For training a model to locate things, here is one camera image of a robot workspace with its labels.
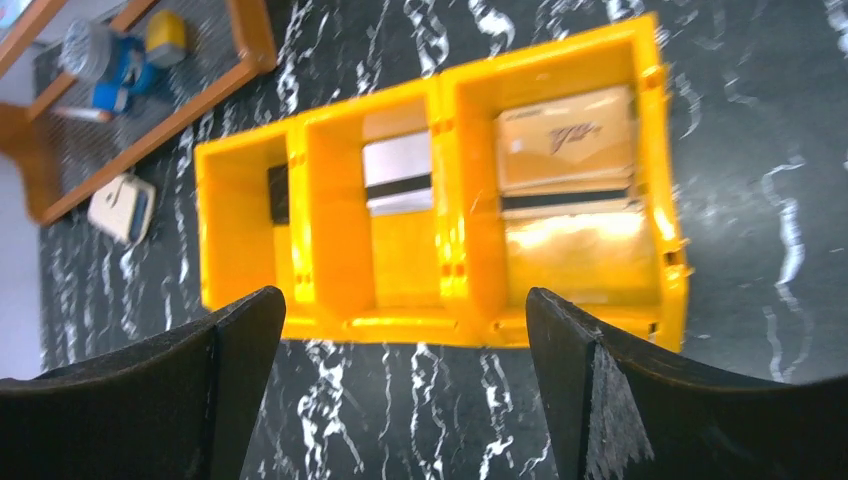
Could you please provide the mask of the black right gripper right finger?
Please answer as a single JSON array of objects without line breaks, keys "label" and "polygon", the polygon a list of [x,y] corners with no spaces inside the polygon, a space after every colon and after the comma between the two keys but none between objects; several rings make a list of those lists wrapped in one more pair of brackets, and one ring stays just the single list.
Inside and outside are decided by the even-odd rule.
[{"label": "black right gripper right finger", "polygon": [[529,346],[563,479],[843,479],[847,380],[722,370],[605,323],[544,288]]}]

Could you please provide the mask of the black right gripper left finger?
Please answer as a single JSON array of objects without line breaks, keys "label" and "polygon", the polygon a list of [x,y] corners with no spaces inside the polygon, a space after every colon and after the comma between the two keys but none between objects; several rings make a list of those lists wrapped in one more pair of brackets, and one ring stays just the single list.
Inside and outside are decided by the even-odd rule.
[{"label": "black right gripper left finger", "polygon": [[284,325],[261,288],[198,320],[1,382],[5,479],[236,479]]}]

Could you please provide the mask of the black credit card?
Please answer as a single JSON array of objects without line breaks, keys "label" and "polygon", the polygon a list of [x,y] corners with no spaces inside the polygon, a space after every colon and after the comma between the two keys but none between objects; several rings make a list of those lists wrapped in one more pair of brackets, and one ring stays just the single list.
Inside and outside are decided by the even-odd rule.
[{"label": "black credit card", "polygon": [[289,169],[287,164],[267,171],[271,221],[274,225],[290,224]]}]

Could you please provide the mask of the gold credit card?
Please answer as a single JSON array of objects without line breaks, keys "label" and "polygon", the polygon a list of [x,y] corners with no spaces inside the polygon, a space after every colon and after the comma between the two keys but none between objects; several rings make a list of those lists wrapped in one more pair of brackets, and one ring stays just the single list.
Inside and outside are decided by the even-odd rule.
[{"label": "gold credit card", "polygon": [[516,107],[495,121],[505,219],[634,212],[638,120],[624,85]]}]

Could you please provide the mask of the silver credit card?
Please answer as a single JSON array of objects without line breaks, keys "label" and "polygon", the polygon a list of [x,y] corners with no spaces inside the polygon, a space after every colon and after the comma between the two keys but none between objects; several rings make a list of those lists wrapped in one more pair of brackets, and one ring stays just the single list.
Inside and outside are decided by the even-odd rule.
[{"label": "silver credit card", "polygon": [[372,217],[433,208],[431,140],[426,131],[367,144],[362,149],[366,208]]}]

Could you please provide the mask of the yellow three-compartment plastic bin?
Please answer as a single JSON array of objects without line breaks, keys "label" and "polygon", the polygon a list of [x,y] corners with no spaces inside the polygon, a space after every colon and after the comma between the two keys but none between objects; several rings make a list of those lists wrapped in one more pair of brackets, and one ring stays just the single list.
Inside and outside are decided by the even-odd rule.
[{"label": "yellow three-compartment plastic bin", "polygon": [[[672,198],[658,26],[647,13],[199,145],[202,304],[274,286],[291,339],[524,348],[525,300],[543,287],[680,351],[691,270]],[[497,117],[618,85],[634,98],[641,209],[503,218]],[[362,149],[421,131],[433,208],[372,217]],[[290,224],[274,225],[267,171],[282,164]]]}]

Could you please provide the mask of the white tube stick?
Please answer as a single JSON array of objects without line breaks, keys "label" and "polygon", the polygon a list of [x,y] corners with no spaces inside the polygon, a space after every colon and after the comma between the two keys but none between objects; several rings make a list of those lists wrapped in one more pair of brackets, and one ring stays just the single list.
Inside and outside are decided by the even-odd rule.
[{"label": "white tube stick", "polygon": [[93,123],[108,123],[114,118],[110,111],[92,107],[56,106],[51,112],[61,118]]}]

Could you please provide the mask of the wooden shelf rack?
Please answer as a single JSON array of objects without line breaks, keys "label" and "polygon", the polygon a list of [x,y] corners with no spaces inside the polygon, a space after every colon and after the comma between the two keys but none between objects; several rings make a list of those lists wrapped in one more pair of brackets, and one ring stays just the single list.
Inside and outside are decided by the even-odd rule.
[{"label": "wooden shelf rack", "polygon": [[1,105],[1,153],[16,168],[23,204],[50,225],[129,170],[252,79],[276,66],[264,1],[130,1],[107,24],[142,37],[171,14],[184,21],[188,56],[154,73],[128,109],[108,121],[77,120],[62,110],[89,107],[94,86],[48,66],[54,79],[29,106]]}]

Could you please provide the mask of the blue small container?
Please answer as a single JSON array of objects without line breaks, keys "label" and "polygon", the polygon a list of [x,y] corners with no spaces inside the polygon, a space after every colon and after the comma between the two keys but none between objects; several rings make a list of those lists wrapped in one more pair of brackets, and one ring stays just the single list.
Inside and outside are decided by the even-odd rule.
[{"label": "blue small container", "polygon": [[126,113],[135,97],[150,90],[158,73],[158,68],[148,62],[140,38],[114,34],[109,69],[94,84],[90,104],[113,114]]}]

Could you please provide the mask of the round silver tin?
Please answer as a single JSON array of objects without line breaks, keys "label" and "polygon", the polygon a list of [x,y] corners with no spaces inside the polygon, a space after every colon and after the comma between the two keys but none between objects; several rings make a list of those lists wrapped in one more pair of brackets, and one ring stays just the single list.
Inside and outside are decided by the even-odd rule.
[{"label": "round silver tin", "polygon": [[73,20],[65,33],[59,64],[65,73],[97,83],[111,62],[114,33],[111,28],[92,20]]}]

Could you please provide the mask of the yellow small box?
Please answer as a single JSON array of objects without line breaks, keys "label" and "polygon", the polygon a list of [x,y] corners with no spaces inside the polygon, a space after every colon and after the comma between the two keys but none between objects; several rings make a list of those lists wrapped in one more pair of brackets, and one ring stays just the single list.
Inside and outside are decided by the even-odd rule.
[{"label": "yellow small box", "polygon": [[155,13],[146,27],[145,48],[148,62],[160,69],[184,60],[189,48],[183,18],[172,10]]}]

